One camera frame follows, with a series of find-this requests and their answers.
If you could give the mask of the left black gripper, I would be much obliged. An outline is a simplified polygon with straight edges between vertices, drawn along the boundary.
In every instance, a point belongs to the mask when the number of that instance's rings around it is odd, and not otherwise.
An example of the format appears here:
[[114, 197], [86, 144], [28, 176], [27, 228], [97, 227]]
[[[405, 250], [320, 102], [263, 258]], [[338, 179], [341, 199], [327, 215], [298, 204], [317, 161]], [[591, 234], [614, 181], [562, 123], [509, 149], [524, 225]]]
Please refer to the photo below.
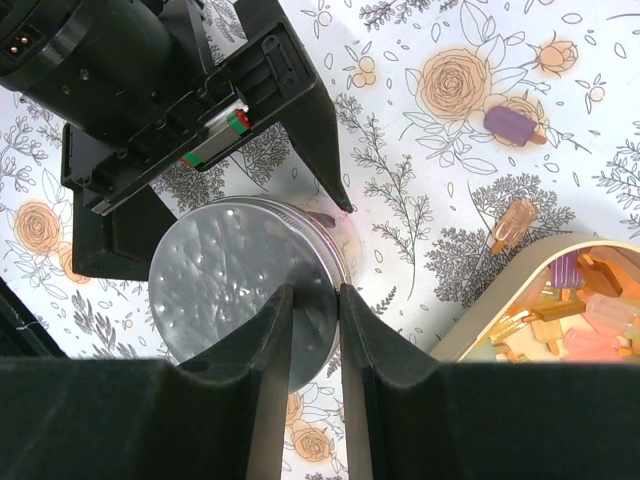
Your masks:
[[74, 273], [146, 281], [176, 216], [145, 186], [176, 161], [208, 169], [273, 123], [285, 127], [333, 203], [354, 211], [334, 104], [283, 9], [276, 1], [235, 8], [248, 41], [221, 65], [193, 1], [81, 1], [70, 9], [59, 32], [70, 41], [59, 98]]

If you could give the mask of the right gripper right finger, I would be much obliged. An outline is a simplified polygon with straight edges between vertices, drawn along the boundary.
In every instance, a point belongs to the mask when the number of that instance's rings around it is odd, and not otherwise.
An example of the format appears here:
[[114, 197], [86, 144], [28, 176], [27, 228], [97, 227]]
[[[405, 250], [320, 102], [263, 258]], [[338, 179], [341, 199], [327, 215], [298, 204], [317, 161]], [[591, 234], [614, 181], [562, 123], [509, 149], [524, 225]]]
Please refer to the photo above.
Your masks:
[[635, 479], [639, 368], [440, 362], [339, 293], [353, 479]]

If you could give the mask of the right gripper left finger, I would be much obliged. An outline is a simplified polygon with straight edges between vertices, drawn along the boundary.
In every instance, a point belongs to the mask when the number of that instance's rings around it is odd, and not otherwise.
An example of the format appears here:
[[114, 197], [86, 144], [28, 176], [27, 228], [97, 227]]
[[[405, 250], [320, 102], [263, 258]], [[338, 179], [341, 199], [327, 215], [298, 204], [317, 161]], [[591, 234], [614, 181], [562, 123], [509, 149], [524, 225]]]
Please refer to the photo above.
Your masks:
[[293, 289], [194, 358], [1, 357], [5, 479], [277, 479]]

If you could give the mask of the silver jar lid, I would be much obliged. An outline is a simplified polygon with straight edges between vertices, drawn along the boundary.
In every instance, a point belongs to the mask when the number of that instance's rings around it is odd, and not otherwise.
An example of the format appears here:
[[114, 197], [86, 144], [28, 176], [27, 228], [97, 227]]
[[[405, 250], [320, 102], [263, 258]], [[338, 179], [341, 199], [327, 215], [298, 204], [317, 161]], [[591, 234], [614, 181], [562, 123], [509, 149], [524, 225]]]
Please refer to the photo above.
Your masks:
[[337, 295], [347, 269], [328, 232], [291, 200], [230, 196], [198, 208], [164, 234], [151, 261], [154, 324], [184, 363], [251, 319], [282, 285], [294, 289], [289, 389], [337, 347]]

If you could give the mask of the clear glass jar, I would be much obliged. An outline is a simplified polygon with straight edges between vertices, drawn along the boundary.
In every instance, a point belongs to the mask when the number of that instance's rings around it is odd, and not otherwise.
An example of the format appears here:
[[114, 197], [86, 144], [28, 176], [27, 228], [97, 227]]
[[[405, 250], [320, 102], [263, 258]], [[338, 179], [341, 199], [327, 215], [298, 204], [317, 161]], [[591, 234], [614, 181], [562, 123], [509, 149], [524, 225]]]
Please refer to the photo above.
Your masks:
[[358, 285], [364, 267], [364, 247], [350, 215], [324, 195], [301, 197], [295, 200], [295, 206], [328, 232], [347, 269], [349, 283]]

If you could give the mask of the beige tray gummy candies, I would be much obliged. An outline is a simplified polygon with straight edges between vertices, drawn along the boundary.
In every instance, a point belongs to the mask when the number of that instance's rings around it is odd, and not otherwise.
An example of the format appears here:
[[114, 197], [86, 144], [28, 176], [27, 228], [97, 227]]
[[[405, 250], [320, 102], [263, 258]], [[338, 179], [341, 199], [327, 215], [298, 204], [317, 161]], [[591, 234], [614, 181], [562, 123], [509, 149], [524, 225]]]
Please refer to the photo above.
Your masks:
[[639, 361], [639, 248], [562, 234], [524, 248], [432, 349], [442, 361]]

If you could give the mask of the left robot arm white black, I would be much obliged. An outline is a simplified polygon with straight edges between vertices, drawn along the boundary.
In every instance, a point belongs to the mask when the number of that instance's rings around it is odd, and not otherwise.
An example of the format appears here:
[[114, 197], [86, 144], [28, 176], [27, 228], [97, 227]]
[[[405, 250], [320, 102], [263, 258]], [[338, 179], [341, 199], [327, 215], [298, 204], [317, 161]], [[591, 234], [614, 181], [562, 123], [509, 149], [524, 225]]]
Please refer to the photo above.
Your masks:
[[175, 220], [151, 181], [177, 162], [208, 170], [274, 124], [352, 211], [334, 105], [281, 5], [234, 9], [246, 43], [216, 62], [198, 1], [2, 3], [2, 86], [64, 121], [75, 273], [146, 280]]

